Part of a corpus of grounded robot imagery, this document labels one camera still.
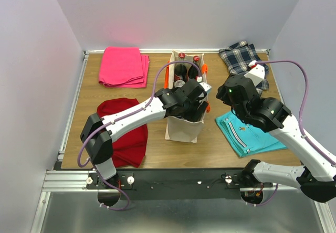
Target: teal folded cloth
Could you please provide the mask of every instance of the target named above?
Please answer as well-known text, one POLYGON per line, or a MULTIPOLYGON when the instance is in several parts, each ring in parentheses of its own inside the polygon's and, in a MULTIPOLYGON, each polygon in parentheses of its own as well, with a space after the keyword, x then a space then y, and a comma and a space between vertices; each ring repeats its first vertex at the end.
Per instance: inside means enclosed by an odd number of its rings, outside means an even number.
POLYGON ((232 112, 217 117, 216 123, 239 157, 286 148, 261 129, 242 123, 232 112))

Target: orange handle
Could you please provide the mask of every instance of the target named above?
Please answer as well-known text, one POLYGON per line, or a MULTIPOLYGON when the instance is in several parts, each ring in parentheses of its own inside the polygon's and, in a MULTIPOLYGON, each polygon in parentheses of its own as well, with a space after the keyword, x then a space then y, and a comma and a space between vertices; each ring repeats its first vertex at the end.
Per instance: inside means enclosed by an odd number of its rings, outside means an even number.
POLYGON ((208 103, 208 106, 206 107, 205 111, 206 111, 206 113, 209 113, 210 110, 211 110, 211 107, 210 107, 209 102, 208 101, 206 101, 206 102, 208 103))
POLYGON ((166 67, 166 74, 164 76, 164 84, 163 84, 163 88, 164 89, 168 89, 168 83, 169 81, 169 66, 166 67))
POLYGON ((208 65, 205 64, 205 63, 202 65, 202 74, 204 74, 204 73, 205 73, 205 74, 208 73, 208 65))

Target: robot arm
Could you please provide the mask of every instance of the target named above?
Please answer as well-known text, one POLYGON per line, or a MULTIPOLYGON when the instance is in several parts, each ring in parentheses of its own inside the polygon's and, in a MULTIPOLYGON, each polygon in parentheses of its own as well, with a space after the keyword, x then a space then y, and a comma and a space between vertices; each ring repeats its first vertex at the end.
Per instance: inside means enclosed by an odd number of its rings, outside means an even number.
POLYGON ((105 126, 105 129, 91 138, 86 145, 91 162, 104 179, 115 176, 117 170, 111 158, 113 142, 124 134, 151 121, 168 116, 184 117, 193 110, 195 104, 201 103, 210 91, 210 85, 204 82, 198 83, 195 79, 191 79, 180 88, 161 89, 152 98, 117 114, 103 116, 102 118, 96 113, 91 115, 81 133, 82 142, 95 129, 102 125, 105 126))
MULTIPOLYGON (((258 127, 281 141, 304 166, 272 165, 252 160, 238 182, 273 182, 292 186, 318 202, 336 197, 336 168, 304 139, 297 119, 283 103, 275 98, 259 97, 256 83, 258 81, 248 77, 230 75, 218 89, 216 97, 231 106, 242 122, 258 127)), ((306 133, 306 136, 324 154, 336 160, 310 134, 306 133)))

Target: cable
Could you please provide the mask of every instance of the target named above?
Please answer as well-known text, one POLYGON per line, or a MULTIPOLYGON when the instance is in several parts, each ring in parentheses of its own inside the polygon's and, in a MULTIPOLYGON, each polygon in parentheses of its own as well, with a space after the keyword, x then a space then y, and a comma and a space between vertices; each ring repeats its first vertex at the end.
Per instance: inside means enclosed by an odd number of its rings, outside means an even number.
MULTIPOLYGON (((124 116, 121 116, 121 117, 115 119, 114 121, 115 121, 115 122, 120 121, 120 120, 125 119, 125 118, 127 118, 127 117, 129 117, 129 116, 132 116, 132 115, 134 115, 134 114, 137 114, 138 112, 140 112, 140 111, 142 111, 143 109, 147 108, 147 107, 151 104, 151 102, 153 101, 153 99, 154 99, 154 96, 155 96, 155 87, 156 87, 156 82, 157 82, 157 80, 158 80, 159 74, 161 73, 161 71, 162 71, 165 67, 169 66, 170 64, 175 64, 175 63, 189 63, 189 64, 191 64, 192 66, 194 66, 194 67, 197 69, 198 76, 201 76, 201 75, 202 75, 202 74, 201 74, 201 71, 200 71, 200 68, 199 68, 196 64, 194 64, 194 63, 192 63, 192 62, 190 62, 190 61, 171 61, 171 62, 165 64, 164 66, 162 66, 162 68, 157 72, 157 74, 156 74, 156 76, 155 76, 152 95, 151 95, 151 97, 150 97, 148 103, 145 104, 145 107, 144 107, 144 108, 140 108, 140 109, 138 109, 138 110, 136 110, 136 111, 133 111, 133 112, 131 112, 131 113, 128 113, 128 114, 126 114, 126 115, 124 115, 124 116)), ((85 139, 85 141, 83 142, 82 147, 81 147, 80 150, 79 150, 78 156, 77 156, 77 164, 78 164, 79 167, 85 167, 85 166, 90 162, 90 158, 87 158, 87 160, 86 160, 86 162, 85 162, 84 164, 81 164, 81 162, 80 162, 80 159, 81 159, 82 153, 83 153, 83 151, 84 151, 84 148, 85 148, 86 145, 89 143, 90 139, 92 139, 92 138, 93 138, 99 131, 101 131, 102 129, 106 128, 106 127, 109 126, 109 125, 112 125, 112 123, 111 123, 111 122, 108 122, 108 123, 106 123, 106 124, 103 124, 102 126, 100 126, 100 127, 98 127, 97 129, 95 129, 95 130, 94 130, 94 131, 93 131, 93 132, 92 132, 92 133, 85 139)), ((113 186, 112 184, 108 183, 108 182, 101 176, 101 174, 99 173, 99 171, 98 171, 97 168, 96 168, 96 171, 97 171, 98 176, 101 178, 101 180, 102 180, 106 185, 108 185, 109 187, 111 187, 111 188, 113 188, 113 189, 118 190, 118 191, 119 191, 120 193, 122 193, 122 194, 126 197, 126 199, 127 199, 127 204, 126 204, 126 206, 124 206, 123 208, 112 208, 112 207, 106 206, 105 204, 100 204, 100 206, 105 207, 105 208, 108 208, 108 209, 110 209, 110 210, 125 210, 125 209, 129 206, 129 204, 130 204, 130 202, 131 202, 130 197, 129 197, 129 196, 128 196, 122 189, 117 188, 117 187, 113 186)))
POLYGON ((101 207, 104 207, 104 208, 107 208, 107 209, 110 209, 110 210, 116 210, 116 211, 120 211, 120 210, 125 210, 125 209, 127 209, 127 207, 129 206, 129 204, 131 203, 131 199, 130 199, 130 197, 125 193, 125 191, 123 191, 122 189, 120 189, 120 188, 118 188, 118 187, 116 187, 116 186, 113 186, 112 184, 110 184, 110 183, 108 183, 107 181, 105 181, 104 178, 103 178, 103 176, 101 176, 101 174, 98 172, 98 170, 97 170, 97 174, 98 174, 98 176, 100 177, 100 179, 101 179, 106 185, 108 185, 109 187, 111 187, 111 188, 113 188, 113 189, 118 190, 118 191, 119 191, 120 193, 122 193, 122 194, 126 197, 126 199, 127 199, 127 204, 126 204, 124 207, 122 207, 122 208, 112 208, 112 207, 106 206, 105 204, 100 204, 101 207))
POLYGON ((278 187, 279 187, 279 184, 277 183, 277 185, 275 186, 275 190, 274 190, 273 194, 271 195, 271 197, 267 201, 265 201, 263 203, 259 203, 259 204, 252 204, 252 205, 255 206, 255 207, 259 207, 259 206, 263 206, 263 205, 268 204, 274 198, 275 194, 277 193, 278 187))
POLYGON ((263 189, 264 189, 264 185, 263 185, 263 183, 262 183, 262 184, 261 184, 261 189, 260 189, 260 191, 259 191, 259 193, 258 193, 259 195, 261 195, 261 192, 263 191, 263 189))
POLYGON ((249 191, 249 192, 253 192, 253 193, 250 194, 250 195, 245 195, 245 197, 251 197, 252 195, 254 195, 256 193, 255 191, 249 191))
MULTIPOLYGON (((156 76, 155 76, 155 79, 154 79, 154 85, 153 85, 153 91, 152 91, 151 98, 149 99, 148 103, 145 104, 145 107, 144 107, 144 108, 148 107, 148 106, 151 104, 151 102, 153 101, 153 99, 154 99, 156 82, 157 82, 157 80, 158 80, 158 77, 159 77, 159 74, 161 73, 161 71, 162 71, 165 67, 169 66, 170 64, 174 64, 174 63, 189 63, 189 64, 191 64, 192 66, 194 66, 194 67, 197 69, 197 72, 198 72, 198 75, 199 75, 199 76, 202 75, 202 74, 201 74, 201 71, 200 71, 200 68, 199 68, 196 64, 194 64, 194 63, 192 63, 192 62, 190 62, 190 61, 171 61, 171 62, 165 64, 164 66, 162 66, 162 68, 157 72, 157 74, 156 74, 156 76)), ((126 115, 124 115, 124 116, 121 116, 121 117, 115 119, 114 121, 115 121, 115 122, 118 122, 118 121, 120 121, 120 120, 122 120, 122 119, 125 119, 125 118, 129 117, 129 116, 132 116, 132 115, 134 115, 134 114, 137 114, 138 112, 142 111, 144 108, 140 108, 140 109, 138 109, 138 110, 136 110, 136 111, 133 111, 133 112, 128 113, 128 114, 126 114, 126 115)), ((109 125, 112 125, 112 123, 111 123, 111 122, 108 122, 108 123, 106 123, 106 124, 104 124, 104 125, 98 127, 98 128, 95 129, 95 130, 94 130, 94 131, 93 131, 93 132, 86 138, 86 140, 83 142, 83 145, 81 146, 81 148, 80 148, 80 150, 79 150, 79 153, 78 153, 78 156, 77 156, 77 164, 78 164, 79 167, 85 167, 85 166, 90 162, 90 158, 87 158, 87 160, 86 160, 86 162, 85 162, 84 164, 81 164, 81 163, 80 163, 80 159, 81 159, 81 157, 82 157, 82 153, 83 153, 83 151, 84 151, 84 148, 85 148, 86 145, 89 143, 90 139, 92 139, 92 138, 93 138, 93 137, 94 137, 100 130, 104 129, 105 127, 107 127, 107 126, 109 126, 109 125)))
POLYGON ((278 62, 290 62, 292 64, 295 64, 296 66, 299 67, 299 69, 301 70, 303 77, 304 77, 304 83, 305 83, 305 90, 304 90, 304 95, 303 95, 303 99, 302 99, 302 104, 300 107, 300 111, 299 111, 299 129, 302 135, 302 138, 304 138, 308 144, 310 144, 323 158, 325 158, 328 162, 330 162, 333 166, 336 165, 336 162, 333 161, 329 156, 326 155, 326 153, 324 153, 321 149, 319 149, 306 135, 305 130, 303 129, 303 124, 302 124, 302 113, 303 113, 303 109, 305 108, 305 104, 306 104, 306 99, 307 99, 307 95, 308 95, 308 89, 309 89, 309 83, 308 83, 308 76, 304 70, 304 68, 298 64, 295 61, 291 61, 291 60, 278 60, 278 61, 258 61, 256 62, 256 64, 266 64, 266 63, 278 63, 278 62))
POLYGON ((218 178, 218 179, 215 179, 214 181, 212 181, 209 185, 209 188, 211 188, 214 184, 216 184, 218 181, 225 181, 223 178, 218 178))
POLYGON ((237 116, 236 113, 235 113, 235 110, 233 109, 233 106, 231 106, 231 113, 232 113, 234 116, 237 116))

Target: white wall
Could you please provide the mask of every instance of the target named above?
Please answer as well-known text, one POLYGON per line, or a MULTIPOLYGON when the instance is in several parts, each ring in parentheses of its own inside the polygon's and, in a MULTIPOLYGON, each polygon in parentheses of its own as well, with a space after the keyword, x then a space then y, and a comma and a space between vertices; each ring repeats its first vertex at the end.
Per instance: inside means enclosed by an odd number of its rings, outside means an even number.
POLYGON ((56 0, 0 4, 0 232, 30 232, 82 52, 56 0))
MULTIPOLYGON (((300 0, 279 34, 270 57, 301 63, 309 77, 309 95, 303 123, 323 146, 335 147, 335 40, 336 0, 300 0)), ((294 65, 274 64, 285 104, 297 115, 304 80, 294 65)), ((336 219, 336 199, 330 202, 336 219)))
POLYGON ((270 48, 298 0, 57 0, 85 50, 270 48))

